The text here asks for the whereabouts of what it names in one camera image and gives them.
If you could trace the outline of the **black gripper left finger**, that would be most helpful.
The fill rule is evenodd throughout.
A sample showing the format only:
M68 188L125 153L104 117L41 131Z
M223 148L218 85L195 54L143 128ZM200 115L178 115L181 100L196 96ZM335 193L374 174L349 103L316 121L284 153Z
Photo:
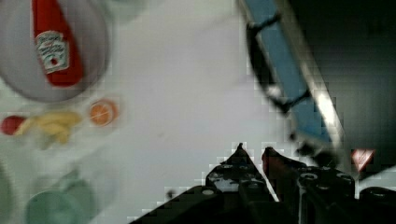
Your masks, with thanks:
M276 224L276 202L243 144L209 172L205 185L222 194L218 223Z

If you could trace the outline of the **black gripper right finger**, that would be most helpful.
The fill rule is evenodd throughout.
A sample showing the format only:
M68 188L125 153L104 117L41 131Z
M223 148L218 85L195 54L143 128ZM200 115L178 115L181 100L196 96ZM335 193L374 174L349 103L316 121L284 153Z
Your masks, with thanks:
M350 175L328 166L308 166L272 147L262 154L262 169L299 224L356 224L355 181Z

